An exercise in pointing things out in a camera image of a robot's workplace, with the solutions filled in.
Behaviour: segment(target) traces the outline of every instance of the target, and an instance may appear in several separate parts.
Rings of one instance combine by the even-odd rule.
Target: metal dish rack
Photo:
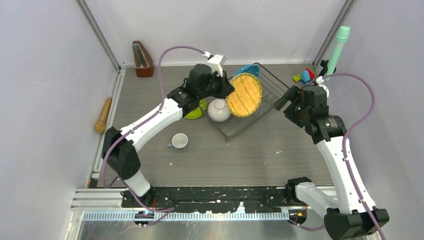
[[[255,62],[259,65],[258,79],[262,85],[262,101],[260,102],[257,110],[250,116],[237,117],[231,115],[228,120],[223,122],[216,122],[208,115],[207,110],[201,111],[203,115],[212,123],[212,125],[221,133],[227,142],[233,140],[237,135],[247,129],[250,125],[259,120],[262,116],[274,109],[274,102],[279,100],[286,92],[285,89],[289,87],[266,69],[262,64]],[[207,105],[214,100],[214,97],[206,98]]]

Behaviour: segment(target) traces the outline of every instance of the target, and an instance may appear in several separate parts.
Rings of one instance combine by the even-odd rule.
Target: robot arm
[[[131,132],[113,148],[107,164],[139,197],[144,196],[151,188],[140,170],[141,164],[137,155],[144,144],[166,126],[180,120],[199,107],[200,100],[211,96],[222,99],[234,91],[234,87],[228,82],[227,75],[221,66],[225,62],[224,55],[211,55],[209,52],[205,52],[204,56],[208,58],[206,64],[194,66],[189,76],[184,79],[183,85],[167,95],[161,111],[153,119],[136,127],[158,112],[160,106],[120,130],[111,127],[105,133],[103,158],[113,143],[125,133]]]
[[[306,177],[289,180],[286,185],[287,195],[294,202],[304,202],[311,206],[324,219],[325,228],[333,239],[373,234],[377,229],[363,202],[372,210],[380,226],[389,221],[389,215],[385,209],[378,209],[368,194],[352,157],[348,139],[347,159],[363,198],[358,196],[342,152],[345,125],[339,116],[329,114],[328,88],[322,82],[318,84],[306,85],[302,89],[292,86],[274,107],[279,111],[290,101],[283,111],[285,117],[300,128],[304,127],[312,137],[327,164],[337,200],[316,188]]]

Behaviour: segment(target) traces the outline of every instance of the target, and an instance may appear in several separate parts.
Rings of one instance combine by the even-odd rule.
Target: gray wood tabletop
[[[289,86],[295,84],[294,75],[305,68],[312,69],[311,64],[265,66]],[[163,67],[165,93],[180,86],[192,68]],[[239,68],[241,65],[224,66],[229,76]],[[133,123],[160,102],[157,69],[151,78],[138,78],[133,67],[127,68],[113,126],[120,129]],[[167,149],[167,144],[177,133],[188,136],[187,152]],[[333,184],[327,165],[311,137],[274,109],[229,142],[206,117],[183,118],[154,136],[138,156],[144,176],[157,187],[282,186],[288,179],[297,177],[308,177],[316,185]],[[105,175],[110,182],[116,173],[107,167]]]

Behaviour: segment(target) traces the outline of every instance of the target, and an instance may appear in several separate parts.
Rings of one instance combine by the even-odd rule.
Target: gray wall
[[[134,65],[139,40],[157,63],[175,45],[222,53],[228,64],[311,62],[344,0],[87,0],[114,55]],[[166,65],[199,63],[172,51]]]
[[[116,72],[73,0],[0,2],[0,239],[59,240]]]
[[[350,39],[337,66],[375,90],[375,111],[350,142],[371,197],[388,209],[388,239],[423,238],[423,23],[422,0],[357,1],[344,23]],[[334,113],[349,127],[370,107],[366,87],[353,78],[334,77],[328,88]]]

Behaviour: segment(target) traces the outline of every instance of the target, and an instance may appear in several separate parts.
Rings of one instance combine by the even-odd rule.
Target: mug
[[[184,153],[189,149],[189,138],[184,133],[177,133],[172,137],[172,143],[168,143],[167,147]]]

